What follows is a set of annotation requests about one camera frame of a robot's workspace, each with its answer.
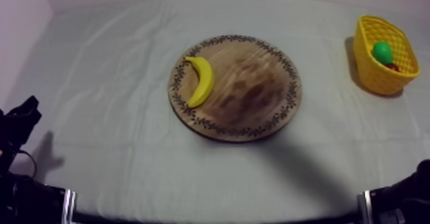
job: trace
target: white tablecloth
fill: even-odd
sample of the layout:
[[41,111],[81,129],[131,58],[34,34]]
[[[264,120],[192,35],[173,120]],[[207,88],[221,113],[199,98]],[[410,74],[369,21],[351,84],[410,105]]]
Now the white tablecloth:
[[[415,50],[421,75],[398,97],[351,78],[351,37],[364,14],[398,25]],[[78,192],[81,212],[199,222],[333,216],[430,157],[429,26],[407,13],[307,0],[81,8],[53,18],[7,107],[40,100],[44,116],[25,149],[35,149],[41,181]],[[271,42],[299,71],[299,111],[269,145],[206,140],[171,110],[166,85],[177,58],[225,34]]]

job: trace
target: red fruit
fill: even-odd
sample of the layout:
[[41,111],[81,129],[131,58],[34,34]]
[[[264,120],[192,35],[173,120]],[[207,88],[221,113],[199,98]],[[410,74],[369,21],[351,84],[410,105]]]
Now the red fruit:
[[394,71],[400,72],[399,67],[397,65],[393,64],[393,63],[389,63],[389,64],[384,65],[384,66],[387,67],[387,68],[391,68]]

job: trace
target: plastic basket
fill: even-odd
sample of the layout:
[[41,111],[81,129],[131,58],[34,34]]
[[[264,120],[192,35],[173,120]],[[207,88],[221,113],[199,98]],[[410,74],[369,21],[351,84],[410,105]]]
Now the plastic basket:
[[[373,58],[371,51],[378,41],[385,41],[392,49],[396,72]],[[364,87],[391,95],[402,90],[420,74],[420,67],[406,35],[395,25],[379,17],[364,15],[358,19],[354,36],[354,55],[358,77]]]

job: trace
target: yellow plastic basket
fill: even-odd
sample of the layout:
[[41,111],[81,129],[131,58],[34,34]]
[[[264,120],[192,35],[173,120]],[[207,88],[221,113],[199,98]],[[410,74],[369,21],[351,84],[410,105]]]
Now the yellow plastic basket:
[[[400,72],[385,67],[372,56],[373,45],[378,41],[390,45],[393,62]],[[382,95],[399,92],[420,74],[420,67],[406,35],[398,27],[379,17],[364,15],[358,19],[354,55],[361,83]]]

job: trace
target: round wooden tray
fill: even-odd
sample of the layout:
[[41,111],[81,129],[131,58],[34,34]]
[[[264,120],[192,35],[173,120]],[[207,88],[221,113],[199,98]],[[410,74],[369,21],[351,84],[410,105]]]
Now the round wooden tray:
[[[198,75],[185,56],[203,57],[212,66],[214,88],[197,108],[188,100]],[[240,35],[209,38],[176,62],[168,84],[174,112],[189,128],[220,141],[251,141],[281,129],[301,100],[301,81],[291,60],[273,45]]]

